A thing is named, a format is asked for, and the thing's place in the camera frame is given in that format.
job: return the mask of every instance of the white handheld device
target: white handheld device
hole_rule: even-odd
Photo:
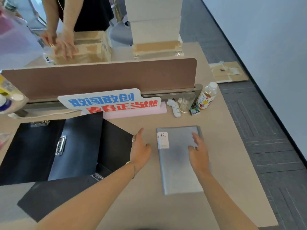
[[[167,100],[167,105],[171,106],[173,108],[173,113],[174,113],[174,116],[176,118],[181,117],[179,105],[178,105],[178,103],[176,101],[174,101],[172,99],[169,99],[169,100]]]

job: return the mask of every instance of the hand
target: hand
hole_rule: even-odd
[[[71,58],[73,58],[73,53],[78,52],[77,47],[74,43],[74,31],[63,29],[63,32],[58,35],[56,39],[56,48],[54,50],[55,54],[62,51],[63,57],[67,59],[67,52]]]
[[[192,135],[197,147],[188,147],[191,166],[196,175],[210,174],[209,155],[205,142],[196,133],[193,132]]]
[[[132,148],[130,152],[130,161],[134,163],[136,174],[146,165],[151,154],[151,145],[148,143],[144,146],[141,128],[138,133],[133,136]]]
[[[46,46],[52,46],[56,43],[56,32],[44,31],[40,37],[43,39]]]

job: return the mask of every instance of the white cable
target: white cable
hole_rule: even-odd
[[[72,111],[68,111],[68,112],[59,112],[59,113],[52,113],[52,114],[48,114],[48,115],[41,115],[41,116],[33,116],[33,117],[17,117],[16,114],[13,113],[8,115],[14,119],[34,119],[34,118],[40,118],[40,117],[46,117],[46,116],[51,116],[51,115],[65,115],[65,114],[69,114],[69,113],[73,113],[73,112],[77,112],[77,111],[80,111],[80,110],[72,110]]]

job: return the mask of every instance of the bracelet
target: bracelet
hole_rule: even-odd
[[[136,167],[135,167],[135,164],[134,164],[134,162],[132,162],[132,161],[128,161],[126,164],[128,164],[128,163],[132,163],[133,165],[134,165],[134,176],[133,176],[133,178],[135,177],[135,173],[136,173]]]

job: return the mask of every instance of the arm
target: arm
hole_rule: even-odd
[[[189,146],[193,170],[201,184],[221,230],[258,230],[256,225],[232,201],[209,171],[209,156],[203,140],[193,133],[196,149]]]
[[[117,196],[147,163],[151,146],[144,146],[141,129],[134,138],[130,161],[111,175],[49,213],[36,230],[95,230]]]
[[[42,38],[46,45],[55,43],[56,29],[59,23],[59,11],[56,2],[57,0],[42,0],[48,28],[48,30],[42,34]]]
[[[73,52],[78,49],[74,44],[74,28],[81,12],[84,0],[65,0],[63,14],[63,31],[56,39],[57,48],[55,52],[62,50],[64,58],[67,58],[67,53],[72,58]]]

